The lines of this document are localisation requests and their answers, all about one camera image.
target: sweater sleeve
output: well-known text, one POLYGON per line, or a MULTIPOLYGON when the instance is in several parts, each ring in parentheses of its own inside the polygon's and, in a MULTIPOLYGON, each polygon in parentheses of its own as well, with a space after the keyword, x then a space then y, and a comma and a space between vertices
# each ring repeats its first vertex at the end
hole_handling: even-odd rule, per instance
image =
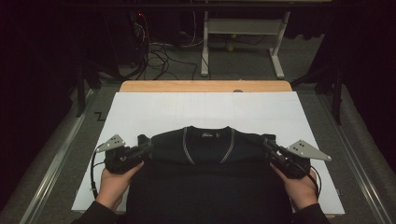
POLYGON ((114 224, 117 221, 116 214, 98 202, 92 202, 87 211, 72 224, 114 224))
POLYGON ((318 203, 307 206, 293 214, 293 221, 294 224, 330 224, 318 203))

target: human hand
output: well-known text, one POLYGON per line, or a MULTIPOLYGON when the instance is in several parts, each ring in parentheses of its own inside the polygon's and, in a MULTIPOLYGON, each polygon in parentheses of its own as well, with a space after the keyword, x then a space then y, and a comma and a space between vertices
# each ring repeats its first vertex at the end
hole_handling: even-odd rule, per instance
POLYGON ((143 162, 123 175, 113 175, 106 168, 102 172, 99 194, 96 201, 116 211, 122 202, 122 195, 131 183, 131 177, 143 166, 143 162))
MULTIPOLYGON (((272 163, 270 163, 270 165, 274 169, 274 171, 280 176, 280 178, 282 178, 283 182, 285 183, 285 190, 295 204, 297 210, 301 210, 309 205, 318 202, 316 194, 317 189, 308 176, 305 176, 302 179, 289 179, 272 163)), ((312 175, 312 177, 314 177, 315 180, 317 180, 317 175, 312 169, 310 174, 312 175)))

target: black cable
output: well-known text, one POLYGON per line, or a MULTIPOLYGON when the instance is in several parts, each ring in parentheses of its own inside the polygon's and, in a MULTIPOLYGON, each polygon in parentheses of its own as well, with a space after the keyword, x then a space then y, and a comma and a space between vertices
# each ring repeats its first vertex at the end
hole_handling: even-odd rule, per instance
POLYGON ((247 45, 259 45, 265 39, 265 37, 267 37, 267 36, 268 35, 239 35, 236 38, 231 38, 231 37, 228 37, 227 35, 212 35, 212 37, 218 37, 218 38, 224 39, 225 43, 224 43, 224 47, 222 47, 222 48, 215 48, 215 47, 210 47, 210 46, 209 47, 211 49, 226 49, 226 47, 228 45, 228 41, 233 41, 233 42, 236 42, 236 43, 247 44, 247 45), (259 41, 257 41, 257 42, 254 42, 254 43, 249 43, 247 41, 238 40, 239 38, 246 37, 246 36, 260 36, 261 39, 259 41))
POLYGON ((142 69, 142 70, 140 71, 140 73, 137 74, 137 76, 136 76, 136 78, 135 78, 134 80, 138 80, 138 79, 142 76, 142 74, 146 73, 146 69, 147 69, 149 63, 147 62, 146 59, 144 59, 144 60, 143 60, 143 64, 144 64, 144 69, 142 69))
POLYGON ((136 70, 134 70, 133 72, 131 72, 130 74, 126 75, 125 77, 130 79, 130 77, 134 77, 139 75, 143 70, 145 70, 147 67, 146 61, 145 59, 142 60, 142 62, 139 64, 139 66, 136 68, 136 70))
POLYGON ((292 161, 292 163, 293 163, 293 165, 295 165, 295 166, 297 166, 299 169, 301 169, 305 174, 306 174, 306 176, 308 176, 308 178, 312 181, 312 183, 314 183, 314 185, 315 185, 315 188, 317 189, 316 190, 316 195, 317 195, 317 199, 319 198, 319 194, 320 194, 320 188, 318 187, 318 183, 317 183, 317 181, 315 180, 315 178, 310 174, 310 172, 308 172, 308 173, 306 173, 305 172, 305 169, 299 164, 299 163, 297 163, 297 162, 295 162, 295 161, 292 161))
POLYGON ((193 69, 193 71, 192 71, 192 79, 193 79, 193 77, 194 77, 194 75, 195 75, 195 72, 196 72, 196 70, 197 70, 198 64, 196 64, 196 63, 186 63, 186 62, 182 62, 182 61, 173 59, 172 57, 170 57, 170 56, 167 54, 166 48, 165 48, 165 46, 164 46, 164 43, 163 43, 162 45, 160 45, 160 44, 151 44, 151 46, 158 46, 158 47, 160 47, 160 49, 157 49, 157 50, 155 50, 155 51, 153 51, 153 52, 151 52, 151 53, 156 54, 157 57, 158 57, 160 60, 163 60, 163 58, 166 58, 165 61, 163 60, 163 62, 165 63, 165 64, 163 65, 163 68, 164 68, 165 66, 166 66, 166 68, 163 69, 163 70, 161 71, 161 73, 160 73, 158 76, 156 76, 156 77, 154 78, 154 80, 158 79, 161 75, 166 74, 166 73, 167 73, 167 74, 170 74, 170 75, 174 76, 176 79, 178 79, 177 76, 176 76, 175 74, 173 74, 173 73, 167 71, 168 68, 169 68, 169 66, 170 66, 169 61, 173 61, 173 62, 175 62, 175 63, 184 63, 184 64, 193 65, 193 66, 194 66, 194 69, 193 69))
POLYGON ((146 69, 140 73, 135 80, 138 80, 140 78, 141 75, 143 75, 143 79, 146 80, 146 72, 147 72, 147 67, 149 66, 149 45, 148 45, 148 50, 146 50, 146 69))
POLYGON ((97 165, 104 164, 104 163, 105 163, 104 161, 99 162, 99 163, 96 163, 96 164, 93 166, 93 168, 95 168, 97 165))
POLYGON ((315 169, 315 167, 311 166, 311 168, 315 171, 315 173, 317 173, 317 177, 319 179, 319 190, 318 190, 318 196, 319 196, 320 192, 321 192, 321 178, 320 178, 320 174, 319 174, 318 170, 315 169))
POLYGON ((95 162, 95 157, 96 157, 96 150, 93 152, 92 158, 91 158, 91 190, 92 190, 94 199, 96 199, 96 197, 98 196, 98 190, 96 188, 96 184, 95 184, 95 181, 93 179, 93 167, 94 167, 93 164, 95 162))

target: white tabletop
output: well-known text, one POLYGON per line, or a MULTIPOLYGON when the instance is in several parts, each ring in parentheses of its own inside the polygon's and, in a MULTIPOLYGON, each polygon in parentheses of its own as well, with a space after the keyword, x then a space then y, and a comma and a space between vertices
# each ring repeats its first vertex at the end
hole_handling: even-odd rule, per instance
MULTIPOLYGON (((118 92, 113 100, 97 146, 119 134, 127 146, 137 145, 137 136, 151 137, 186 126, 219 129, 230 126, 242 133, 272 133, 288 147, 303 139, 318 147, 296 92, 118 92)), ((103 161, 96 155, 95 163, 103 161)), ((324 161, 311 160, 322 179, 320 206, 326 215, 345 213, 324 161)), ((95 168, 100 188, 103 165, 95 168)), ((72 210, 85 211, 92 203, 90 165, 84 175, 72 210)), ((125 212, 126 195, 118 211, 125 212)))

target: white table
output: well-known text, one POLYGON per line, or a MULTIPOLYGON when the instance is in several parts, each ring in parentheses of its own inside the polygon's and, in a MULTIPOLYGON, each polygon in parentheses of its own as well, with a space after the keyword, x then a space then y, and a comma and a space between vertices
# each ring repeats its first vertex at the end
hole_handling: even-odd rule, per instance
MULTIPOLYGON (((121 90, 133 90, 134 85, 138 87, 139 83, 143 86, 148 84, 144 89, 150 92, 116 93, 97 146, 115 133, 132 147, 137 145, 137 136, 141 133, 151 137, 192 125, 208 129, 230 126, 243 133, 273 133, 276 134, 276 141, 284 147, 300 139, 318 147, 297 93, 290 91, 285 81, 132 81, 127 83, 132 86, 124 85, 121 90), (217 92, 207 92, 203 84, 209 86, 210 91, 217 92), (161 92, 154 91, 156 85, 162 87, 161 92), (274 90, 276 85, 282 91, 274 90), (172 92, 178 89, 177 86, 189 92, 172 92), (221 92, 224 88, 228 89, 227 92, 221 92), (258 88, 269 88, 269 92, 255 91, 258 88), (232 92, 234 89, 244 92, 232 92)), ((104 153, 97 154, 95 163, 104 158, 104 153)), ((311 163, 322 178, 319 202, 323 212, 330 216, 343 215, 344 208, 325 163, 316 160, 311 163)), ((95 168, 94 178, 98 188, 103 168, 103 165, 95 168)), ((72 210, 85 211, 90 206, 93 201, 90 183, 89 165, 72 210)), ((126 195, 119 212, 126 210, 126 195)))

